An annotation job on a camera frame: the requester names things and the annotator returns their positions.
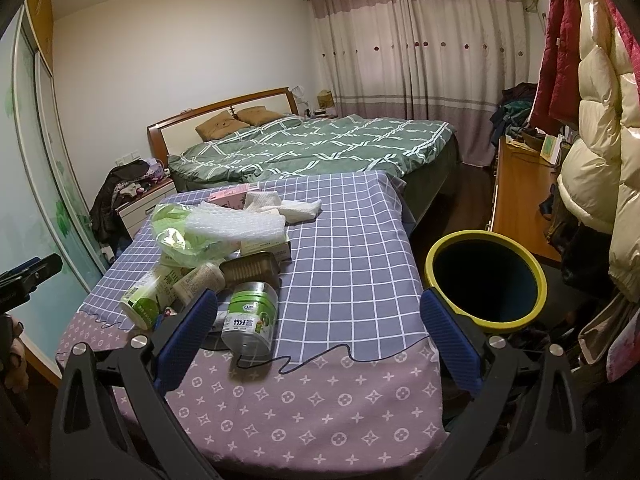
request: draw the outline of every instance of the green bedspread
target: green bedspread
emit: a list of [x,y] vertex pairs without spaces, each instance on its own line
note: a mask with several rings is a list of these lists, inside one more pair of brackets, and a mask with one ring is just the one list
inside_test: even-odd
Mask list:
[[402,178],[434,160],[454,131],[442,121],[287,116],[169,155],[169,168],[207,187],[366,170]]

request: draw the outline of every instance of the blue checkered tablecloth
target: blue checkered tablecloth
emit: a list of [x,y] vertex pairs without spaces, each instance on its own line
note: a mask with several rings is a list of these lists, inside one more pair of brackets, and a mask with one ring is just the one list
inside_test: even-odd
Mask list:
[[[289,358],[285,370],[341,344],[357,361],[379,360],[426,336],[418,314],[422,285],[402,224],[403,186],[379,171],[260,184],[286,200],[322,201],[315,221],[287,226],[292,260],[280,275],[273,352],[273,358]],[[209,194],[191,191],[164,202],[194,205]],[[80,310],[130,330],[118,300],[159,256],[147,221]]]

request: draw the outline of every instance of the metal bolt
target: metal bolt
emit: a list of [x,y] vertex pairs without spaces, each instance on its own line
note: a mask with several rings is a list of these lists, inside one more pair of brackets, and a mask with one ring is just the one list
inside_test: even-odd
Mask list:
[[549,351],[556,357],[560,357],[564,354],[564,350],[562,349],[562,347],[555,343],[553,345],[549,345]]
[[86,345],[84,343],[78,343],[77,345],[74,345],[71,351],[74,355],[82,355],[86,352]]
[[494,348],[504,348],[505,346],[507,346],[507,342],[504,340],[502,336],[492,335],[489,338],[489,345],[491,345]]
[[133,346],[133,348],[142,348],[145,347],[148,342],[149,339],[146,338],[146,335],[137,335],[131,340],[131,346]]

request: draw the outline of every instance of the green plastic bag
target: green plastic bag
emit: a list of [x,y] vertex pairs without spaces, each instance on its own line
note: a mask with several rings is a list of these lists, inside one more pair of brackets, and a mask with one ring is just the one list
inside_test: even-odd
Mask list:
[[180,267],[194,269],[204,262],[222,263],[240,244],[186,234],[184,221],[193,207],[184,204],[160,204],[151,215],[151,231],[162,252]]

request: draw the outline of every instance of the pink patterned tablecloth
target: pink patterned tablecloth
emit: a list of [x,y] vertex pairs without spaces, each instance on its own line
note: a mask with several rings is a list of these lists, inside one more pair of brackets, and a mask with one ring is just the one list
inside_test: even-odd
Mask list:
[[[80,340],[119,348],[127,332],[78,312],[60,341],[60,362]],[[285,362],[237,368],[231,352],[200,350],[166,400],[216,466],[271,478],[415,471],[446,437],[438,351],[428,337],[379,361],[356,362],[338,346],[280,374]],[[126,392],[114,390],[134,422]]]

